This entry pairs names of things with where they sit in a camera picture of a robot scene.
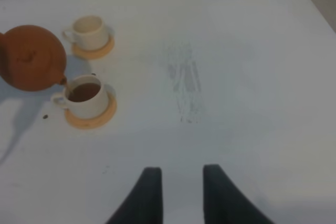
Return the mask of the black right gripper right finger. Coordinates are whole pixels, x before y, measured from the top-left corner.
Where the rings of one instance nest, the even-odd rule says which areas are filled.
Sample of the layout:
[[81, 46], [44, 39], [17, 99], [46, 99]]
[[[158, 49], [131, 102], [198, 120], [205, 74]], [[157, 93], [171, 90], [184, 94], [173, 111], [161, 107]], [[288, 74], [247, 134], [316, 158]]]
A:
[[203, 167], [205, 223], [272, 223], [217, 164]]

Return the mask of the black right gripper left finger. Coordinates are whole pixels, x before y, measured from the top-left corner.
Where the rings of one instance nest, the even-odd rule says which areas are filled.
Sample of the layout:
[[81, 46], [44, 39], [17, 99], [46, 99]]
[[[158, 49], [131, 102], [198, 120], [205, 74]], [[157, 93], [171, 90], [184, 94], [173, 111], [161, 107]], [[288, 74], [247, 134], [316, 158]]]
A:
[[161, 223], [162, 170], [147, 167], [107, 223]]

